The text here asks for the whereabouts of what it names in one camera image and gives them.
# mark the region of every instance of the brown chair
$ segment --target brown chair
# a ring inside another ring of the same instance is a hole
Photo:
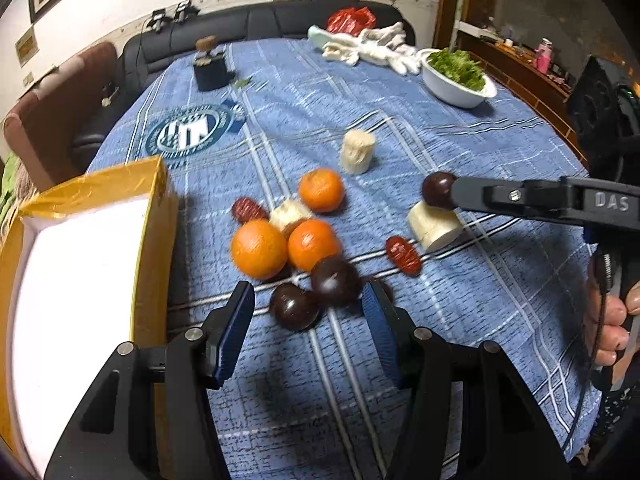
[[[101,109],[102,89],[114,81],[116,49],[104,42],[65,61],[30,89],[4,119],[4,138],[38,191],[83,174],[76,137]]]

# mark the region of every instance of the cork lid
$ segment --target cork lid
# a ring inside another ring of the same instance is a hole
[[[198,52],[208,52],[218,46],[218,39],[215,36],[207,36],[196,41],[196,50]]]

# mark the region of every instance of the light green object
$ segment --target light green object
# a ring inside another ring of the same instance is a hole
[[[4,222],[4,217],[9,212],[9,209],[11,209],[11,206],[14,204],[14,202],[15,195],[10,195],[9,199],[2,204],[2,209],[0,210],[0,225],[2,225],[2,223]]]
[[[472,61],[466,50],[457,50],[452,53],[445,48],[431,54],[428,61],[432,68],[455,83],[476,92],[484,88],[484,72],[478,63]]]
[[[239,79],[234,83],[234,86],[236,88],[242,88],[244,86],[247,86],[249,83],[251,83],[251,76],[245,78],[245,79]]]
[[[2,174],[2,184],[0,186],[0,224],[4,221],[6,213],[15,202],[15,174],[18,169],[18,161],[20,159],[14,152],[9,154]]]
[[[331,41],[334,35],[324,30],[324,28],[320,28],[317,25],[311,25],[309,30],[306,32],[306,36],[309,38],[309,41],[313,43],[314,47],[322,50],[324,49],[324,46]]]

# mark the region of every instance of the green vegetables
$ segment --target green vegetables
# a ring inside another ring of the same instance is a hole
[[[236,88],[244,88],[245,86],[247,86],[248,84],[251,83],[251,76],[245,78],[245,79],[236,79],[236,81],[234,82],[234,86]]]
[[[478,63],[471,61],[466,50],[449,52],[446,48],[434,52],[428,58],[430,65],[444,77],[479,92],[484,88],[484,73]]]

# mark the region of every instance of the white cloth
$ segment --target white cloth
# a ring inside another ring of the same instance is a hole
[[[400,75],[420,73],[416,48],[405,43],[406,33],[401,22],[385,28],[364,28],[356,38],[338,32],[332,34],[312,25],[307,36],[322,50],[322,57],[355,66],[360,59],[378,66],[390,66]]]

